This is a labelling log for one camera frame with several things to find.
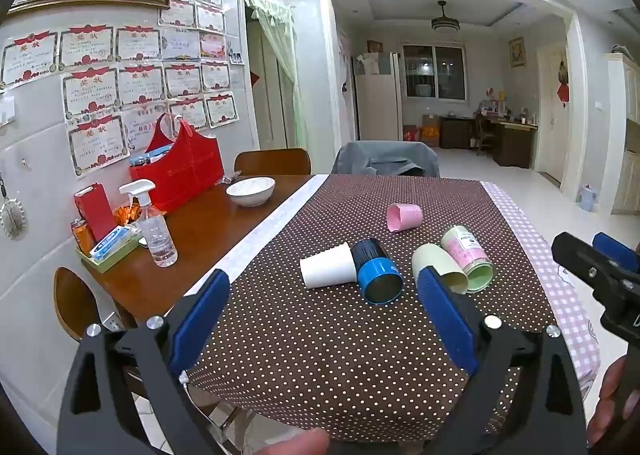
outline pink paper cup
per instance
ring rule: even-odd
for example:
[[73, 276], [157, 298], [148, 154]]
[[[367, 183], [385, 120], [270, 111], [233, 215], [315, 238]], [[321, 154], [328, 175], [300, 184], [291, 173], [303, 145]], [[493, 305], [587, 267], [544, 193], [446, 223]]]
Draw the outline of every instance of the pink paper cup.
[[386, 227], [392, 233], [417, 228], [422, 223], [422, 209], [417, 204], [391, 204], [386, 209]]

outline white bowl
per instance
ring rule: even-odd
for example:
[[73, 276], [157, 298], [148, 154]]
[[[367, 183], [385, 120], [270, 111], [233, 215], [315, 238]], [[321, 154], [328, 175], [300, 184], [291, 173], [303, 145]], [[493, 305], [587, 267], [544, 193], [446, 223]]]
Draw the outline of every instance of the white bowl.
[[231, 184], [226, 194], [239, 206], [253, 208], [269, 200], [276, 187], [276, 181], [270, 177], [254, 177]]

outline brown polka dot tablecloth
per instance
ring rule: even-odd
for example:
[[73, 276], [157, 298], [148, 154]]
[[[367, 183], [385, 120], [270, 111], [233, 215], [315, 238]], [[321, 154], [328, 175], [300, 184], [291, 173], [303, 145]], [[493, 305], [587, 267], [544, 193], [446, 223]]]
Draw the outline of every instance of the brown polka dot tablecloth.
[[[556, 323], [536, 270], [492, 197], [477, 181], [329, 176], [232, 285], [192, 382], [241, 408], [304, 429], [324, 427], [341, 440], [431, 438], [468, 377], [450, 361], [417, 298], [417, 247], [439, 244], [452, 225], [465, 226], [497, 271], [471, 296], [479, 310], [528, 331]], [[385, 214], [393, 202], [419, 204], [422, 225], [389, 232]], [[398, 300], [369, 305], [355, 283], [305, 288], [301, 258], [368, 237], [379, 239], [400, 270]], [[517, 377], [517, 369], [507, 375], [490, 428], [501, 427]]]

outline green curtain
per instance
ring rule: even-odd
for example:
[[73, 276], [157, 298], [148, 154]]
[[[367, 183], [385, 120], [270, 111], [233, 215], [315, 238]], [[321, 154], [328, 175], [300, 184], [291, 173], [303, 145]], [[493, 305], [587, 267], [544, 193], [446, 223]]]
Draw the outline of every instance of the green curtain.
[[252, 18], [260, 22], [278, 64], [293, 84], [294, 141], [299, 148], [306, 149], [306, 124], [302, 114], [302, 98], [298, 85], [296, 67], [296, 34], [293, 29], [293, 12], [290, 5], [269, 0], [244, 0], [254, 10]]

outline window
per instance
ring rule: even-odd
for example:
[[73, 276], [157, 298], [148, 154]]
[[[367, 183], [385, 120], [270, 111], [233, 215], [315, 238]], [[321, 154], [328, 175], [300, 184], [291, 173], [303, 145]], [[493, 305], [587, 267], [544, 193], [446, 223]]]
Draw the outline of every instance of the window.
[[404, 69], [407, 97], [466, 100], [462, 48], [405, 45]]

